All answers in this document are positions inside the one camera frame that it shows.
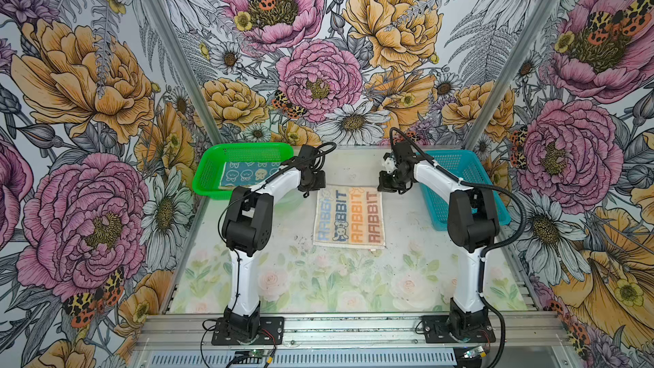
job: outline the floral table mat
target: floral table mat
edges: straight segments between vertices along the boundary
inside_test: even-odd
[[[374,185],[379,169],[372,171],[370,163],[377,164],[384,152],[335,151],[324,168],[328,181],[354,185],[356,179]],[[208,203],[170,312],[224,310],[232,265],[217,222],[226,204]],[[459,248],[447,232],[432,228],[419,188],[402,196],[385,193],[383,206],[387,249],[326,248],[313,245],[315,193],[303,199],[301,193],[290,192],[282,198],[275,205],[271,240],[259,258],[261,312],[448,310]],[[486,295],[491,304],[500,310],[526,310],[503,253],[490,252],[488,262]]]

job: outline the floral wallpaper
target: floral wallpaper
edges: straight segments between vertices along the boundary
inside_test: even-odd
[[[462,145],[537,1],[163,0],[225,141],[292,145]]]
[[[515,250],[588,367],[654,366],[653,13],[561,0],[515,74],[507,133],[474,148],[525,201]]]
[[[181,260],[207,135],[140,2],[0,13],[1,358],[125,367]]]

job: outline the blue plastic basket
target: blue plastic basket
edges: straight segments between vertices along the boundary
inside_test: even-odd
[[[439,150],[426,152],[434,157],[438,162],[438,165],[444,167],[456,176],[461,176],[468,182],[477,182],[479,184],[491,183],[491,179],[488,177],[484,167],[481,166],[479,158],[477,158],[477,155],[472,151]],[[429,215],[432,218],[434,229],[446,231],[449,205],[427,186],[421,184],[420,187],[422,189],[422,196],[424,196],[424,202],[427,205],[427,209],[429,209]],[[509,216],[509,212],[506,210],[506,207],[498,193],[493,192],[493,194],[495,195],[495,204],[500,218],[500,225],[508,225],[511,222],[511,216]]]

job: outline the black mounting plate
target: black mounting plate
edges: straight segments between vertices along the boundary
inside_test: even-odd
[[[223,317],[218,318],[216,329],[211,337],[211,345],[280,345],[284,338],[284,318],[283,317],[260,317],[260,328],[265,329],[275,340],[267,335],[258,334],[250,344],[242,344],[238,340],[228,337],[227,323]]]
[[[450,329],[447,323],[449,316],[440,315],[440,316],[422,316],[422,332],[424,333],[424,341],[427,344],[466,344],[460,340],[456,340],[450,335]],[[488,339],[481,332],[482,329],[476,329],[470,331],[469,342],[495,342],[495,333],[491,327],[491,322],[486,319],[485,328],[483,331],[488,336]]]

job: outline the pink peony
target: pink peony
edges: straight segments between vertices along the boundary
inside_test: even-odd
[[[223,7],[223,12],[229,18],[234,18],[239,12],[250,12],[248,0],[223,1],[227,4]],[[269,53],[279,48],[293,47],[302,40],[318,34],[323,21],[324,0],[293,0],[293,2],[297,4],[298,10],[292,23],[278,22],[274,25],[265,25],[263,29],[254,25],[251,29],[243,31],[256,51]]]
[[[616,14],[634,0],[580,0],[559,25],[556,52],[540,69],[545,83],[602,104],[621,100],[654,75],[654,22],[632,37],[609,37],[601,45],[588,42],[588,16]]]
[[[290,102],[308,110],[309,121],[320,122],[324,115],[354,104],[361,95],[363,78],[359,63],[349,51],[323,40],[303,42],[290,57],[277,62],[279,90]]]
[[[53,289],[62,299],[102,286],[119,267],[132,277],[145,246],[143,205],[148,188],[134,167],[108,153],[46,175],[25,205],[18,281]]]
[[[624,157],[615,133],[609,113],[591,101],[548,101],[527,127],[520,186],[557,200],[568,214],[592,209],[620,176]]]
[[[14,235],[20,219],[20,201],[32,188],[29,164],[7,141],[0,140],[0,249]]]

